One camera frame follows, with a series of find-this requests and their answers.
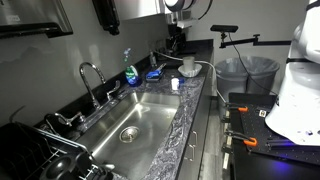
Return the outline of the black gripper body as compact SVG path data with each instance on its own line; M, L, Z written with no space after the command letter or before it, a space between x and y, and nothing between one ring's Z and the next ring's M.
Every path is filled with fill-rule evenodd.
M170 54L177 54L186 46L186 36L178 26L178 21L182 19L181 12L173 12L166 15L169 37L166 39L166 48Z

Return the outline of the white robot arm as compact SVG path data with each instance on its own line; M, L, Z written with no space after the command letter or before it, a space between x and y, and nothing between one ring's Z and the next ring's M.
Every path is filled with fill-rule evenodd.
M320 4L309 0L294 30L278 99L265 118L275 133L297 145L320 145Z

